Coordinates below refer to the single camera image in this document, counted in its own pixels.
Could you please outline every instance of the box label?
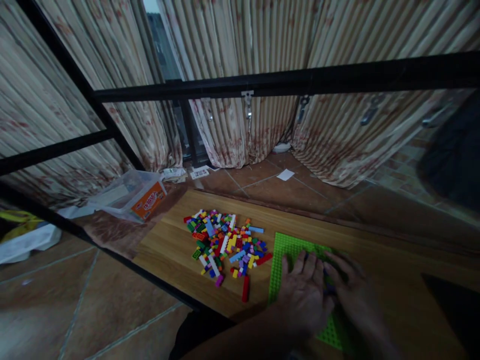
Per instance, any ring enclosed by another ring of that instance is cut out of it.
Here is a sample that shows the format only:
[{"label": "box label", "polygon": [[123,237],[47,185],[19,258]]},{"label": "box label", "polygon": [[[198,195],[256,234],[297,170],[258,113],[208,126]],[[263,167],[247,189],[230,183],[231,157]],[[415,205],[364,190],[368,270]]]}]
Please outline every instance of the box label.
[{"label": "box label", "polygon": [[146,220],[155,208],[164,199],[165,193],[159,182],[156,182],[146,193],[131,207],[131,210],[141,219]]}]

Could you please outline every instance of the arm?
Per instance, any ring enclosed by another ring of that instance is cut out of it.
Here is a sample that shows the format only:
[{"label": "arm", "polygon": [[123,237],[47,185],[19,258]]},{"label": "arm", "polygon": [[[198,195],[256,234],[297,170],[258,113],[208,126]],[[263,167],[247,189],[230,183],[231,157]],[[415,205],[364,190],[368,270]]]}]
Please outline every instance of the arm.
[{"label": "arm", "polygon": [[329,252],[325,254],[348,276],[345,283],[332,265],[324,263],[325,270],[336,287],[338,300],[348,318],[365,339],[374,359],[402,359],[399,350],[390,339],[380,306],[362,267],[345,254],[341,256]]},{"label": "arm", "polygon": [[323,296],[323,263],[302,251],[289,272],[282,259],[278,301],[264,312],[207,340],[182,360],[278,359],[327,325],[334,308]]}]

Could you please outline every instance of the striped curtain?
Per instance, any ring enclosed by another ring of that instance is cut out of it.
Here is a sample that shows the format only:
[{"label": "striped curtain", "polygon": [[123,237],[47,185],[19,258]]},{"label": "striped curtain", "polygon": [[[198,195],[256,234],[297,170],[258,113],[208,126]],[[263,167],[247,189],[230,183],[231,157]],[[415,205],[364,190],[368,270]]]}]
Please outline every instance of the striped curtain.
[{"label": "striped curtain", "polygon": [[[136,10],[124,1],[39,3],[94,89],[162,80],[146,58]],[[1,158],[104,129],[15,0],[0,1],[0,41]],[[169,103],[105,106],[148,170],[181,165]],[[99,192],[130,166],[109,140],[1,180],[47,206],[65,207]]]},{"label": "striped curtain", "polygon": [[[183,80],[480,47],[476,1],[164,0],[159,5]],[[352,187],[414,136],[421,119],[449,97],[445,90],[317,95],[301,123],[294,96],[254,98],[251,121],[239,98],[191,105],[214,165],[239,168],[259,162],[287,138],[293,154],[320,179]],[[381,99],[378,111],[360,127],[372,99]]]}]

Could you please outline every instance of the hand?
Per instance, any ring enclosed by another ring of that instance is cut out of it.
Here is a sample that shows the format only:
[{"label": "hand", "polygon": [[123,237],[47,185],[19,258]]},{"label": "hand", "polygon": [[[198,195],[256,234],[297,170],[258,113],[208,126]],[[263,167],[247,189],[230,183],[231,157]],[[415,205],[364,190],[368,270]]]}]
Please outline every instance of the hand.
[{"label": "hand", "polygon": [[362,267],[346,254],[325,254],[348,276],[348,282],[345,283],[332,265],[324,263],[325,270],[336,287],[338,300],[351,322],[364,336],[377,339],[387,336],[388,330],[380,306]]},{"label": "hand", "polygon": [[316,335],[327,326],[327,319],[335,307],[330,296],[324,298],[324,264],[310,253],[300,252],[289,272],[287,257],[282,258],[282,277],[276,306],[285,317],[289,332],[301,340]]}]

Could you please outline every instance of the wooden table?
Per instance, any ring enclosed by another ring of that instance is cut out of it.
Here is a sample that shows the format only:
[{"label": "wooden table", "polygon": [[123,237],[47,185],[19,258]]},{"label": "wooden table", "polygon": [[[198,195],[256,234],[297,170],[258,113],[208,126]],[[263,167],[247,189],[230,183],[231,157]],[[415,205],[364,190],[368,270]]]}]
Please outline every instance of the wooden table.
[{"label": "wooden table", "polygon": [[[433,250],[395,238],[352,229],[251,203],[188,190],[138,246],[134,263],[234,321],[242,321],[267,306],[271,261],[250,269],[250,298],[242,303],[243,279],[226,274],[221,288],[214,279],[200,275],[202,266],[192,259],[196,249],[183,218],[199,209],[237,214],[238,224],[247,218],[265,229],[259,239],[274,249],[275,233],[349,253],[372,277],[385,319],[408,359],[459,359],[465,352],[447,323],[421,273],[427,273],[480,292],[480,264],[474,258]],[[312,342],[316,351],[332,359],[342,354]]]}]

